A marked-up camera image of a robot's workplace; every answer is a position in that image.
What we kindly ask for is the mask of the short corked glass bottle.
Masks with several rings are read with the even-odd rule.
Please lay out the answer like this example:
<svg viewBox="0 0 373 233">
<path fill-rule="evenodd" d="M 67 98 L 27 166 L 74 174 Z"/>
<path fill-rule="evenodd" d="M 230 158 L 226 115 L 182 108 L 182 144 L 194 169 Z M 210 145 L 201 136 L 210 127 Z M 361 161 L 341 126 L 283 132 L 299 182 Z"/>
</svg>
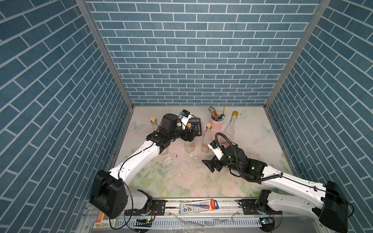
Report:
<svg viewBox="0 0 373 233">
<path fill-rule="evenodd" d="M 186 138 L 186 141 L 185 141 L 185 150 L 187 153 L 191 153 L 195 150 L 195 130 L 192 128 L 192 125 L 191 123 L 188 123 L 186 125 L 186 129 L 187 129 L 187 138 Z"/>
</svg>

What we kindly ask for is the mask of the clear glass bottle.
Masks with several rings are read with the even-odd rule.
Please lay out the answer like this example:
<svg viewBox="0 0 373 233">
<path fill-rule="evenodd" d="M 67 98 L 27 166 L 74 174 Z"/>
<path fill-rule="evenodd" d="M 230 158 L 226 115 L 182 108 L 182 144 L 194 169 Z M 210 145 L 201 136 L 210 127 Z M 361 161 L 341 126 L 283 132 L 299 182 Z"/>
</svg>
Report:
<svg viewBox="0 0 373 233">
<path fill-rule="evenodd" d="M 157 119 L 155 117 L 151 117 L 151 124 L 152 124 L 152 128 L 154 131 L 156 131 L 158 133 L 158 123 L 157 123 Z M 157 134 L 157 141 L 160 142 L 160 140 L 162 139 L 162 135 L 159 135 Z M 167 155 L 169 153 L 169 148 L 165 148 L 161 153 L 160 155 Z"/>
</svg>

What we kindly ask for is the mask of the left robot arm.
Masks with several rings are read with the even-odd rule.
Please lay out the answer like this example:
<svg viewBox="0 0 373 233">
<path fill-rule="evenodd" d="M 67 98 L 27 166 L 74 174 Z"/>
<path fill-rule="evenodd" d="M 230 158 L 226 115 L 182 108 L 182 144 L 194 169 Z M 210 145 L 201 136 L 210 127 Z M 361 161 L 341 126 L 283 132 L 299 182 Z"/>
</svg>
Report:
<svg viewBox="0 0 373 233">
<path fill-rule="evenodd" d="M 147 214 L 152 208 L 152 196 L 129 188 L 134 177 L 155 157 L 177 139 L 191 142 L 198 131 L 188 127 L 192 114 L 183 110 L 179 115 L 165 114 L 155 131 L 147 135 L 141 147 L 124 162 L 109 171 L 100 170 L 94 180 L 89 202 L 108 218 L 115 219 L 127 210 Z"/>
</svg>

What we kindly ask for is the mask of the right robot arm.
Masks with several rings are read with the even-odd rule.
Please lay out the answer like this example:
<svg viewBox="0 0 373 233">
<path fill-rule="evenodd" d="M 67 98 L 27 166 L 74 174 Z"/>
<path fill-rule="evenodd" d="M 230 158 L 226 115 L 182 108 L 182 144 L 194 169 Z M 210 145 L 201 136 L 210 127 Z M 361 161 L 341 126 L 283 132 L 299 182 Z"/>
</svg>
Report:
<svg viewBox="0 0 373 233">
<path fill-rule="evenodd" d="M 256 201 L 259 212 L 296 213 L 315 218 L 335 232 L 348 231 L 348 218 L 353 215 L 355 209 L 337 183 L 304 180 L 262 161 L 251 159 L 222 133 L 216 133 L 208 147 L 213 151 L 214 157 L 202 162 L 211 172 L 220 172 L 223 168 L 228 168 L 230 174 L 235 177 L 288 193 L 287 196 L 277 197 L 268 189 L 262 190 Z"/>
</svg>

